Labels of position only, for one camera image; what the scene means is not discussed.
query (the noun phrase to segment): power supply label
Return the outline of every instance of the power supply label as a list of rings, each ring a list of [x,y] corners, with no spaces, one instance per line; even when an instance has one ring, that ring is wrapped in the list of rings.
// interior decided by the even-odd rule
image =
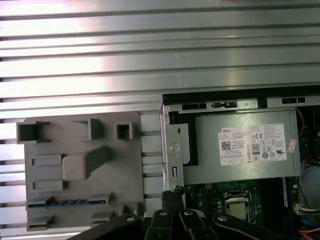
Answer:
[[[287,160],[283,123],[222,128],[221,166]]]

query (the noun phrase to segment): aluminum surface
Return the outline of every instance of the aluminum surface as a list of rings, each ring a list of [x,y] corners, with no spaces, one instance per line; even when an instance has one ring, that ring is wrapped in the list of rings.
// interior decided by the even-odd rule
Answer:
[[[145,180],[159,188],[145,204],[160,209],[161,95],[320,83],[319,13],[320,0],[0,1],[0,193],[12,195],[0,197],[0,237],[62,240],[85,229],[17,225],[26,222],[15,122],[139,112]],[[8,225],[11,216],[21,219]]]

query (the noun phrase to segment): wire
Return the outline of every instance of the wire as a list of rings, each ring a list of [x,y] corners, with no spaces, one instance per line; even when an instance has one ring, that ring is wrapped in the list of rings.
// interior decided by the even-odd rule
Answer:
[[[319,212],[320,209],[311,209],[311,208],[305,208],[302,206],[299,206],[298,209],[302,210],[302,211],[306,211],[306,212]]]
[[[302,225],[304,225],[305,227],[307,227],[307,228],[311,228],[311,229],[314,229],[314,228],[318,228],[319,227],[319,224],[317,224],[317,223],[315,223],[315,222],[312,222],[312,221],[309,221],[309,220],[307,220],[307,219],[305,219],[305,218],[300,218],[300,223],[302,224]]]
[[[300,230],[299,232],[300,233],[303,233],[303,234],[310,234],[310,233],[314,233],[314,232],[317,232],[320,230],[320,227],[317,227],[315,229],[311,229],[311,230]]]
[[[314,157],[320,157],[320,153],[313,153],[313,154],[309,154],[309,155],[306,155],[303,162],[308,164],[308,165],[311,165],[311,166],[320,166],[320,164],[311,164],[310,163],[310,160]]]
[[[306,199],[306,197],[305,197],[305,195],[304,195],[304,192],[302,191],[302,188],[301,188],[301,185],[300,185],[300,178],[299,178],[299,180],[297,181],[297,185],[299,186],[300,193],[301,193],[301,195],[302,195],[302,197],[303,197],[303,200],[304,200],[305,204],[308,206],[309,209],[311,209],[311,207],[310,207],[309,203],[307,202],[307,199]]]
[[[299,211],[302,212],[302,213],[306,213],[306,214],[320,214],[320,210],[302,210],[299,208]]]
[[[295,107],[296,112],[299,114],[300,118],[301,118],[301,130],[298,134],[298,138],[301,138],[302,134],[304,133],[304,129],[305,129],[305,118],[302,115],[300,109],[298,107]]]
[[[318,212],[311,212],[311,211],[299,211],[301,214],[305,214],[305,215],[313,215],[313,216],[315,216],[315,215],[320,215],[320,211],[318,211]]]
[[[311,236],[307,236],[306,234],[304,234],[304,233],[302,233],[302,232],[300,232],[300,235],[301,235],[304,239],[307,239],[307,240],[314,240],[314,238],[313,238],[313,237],[311,237]]]

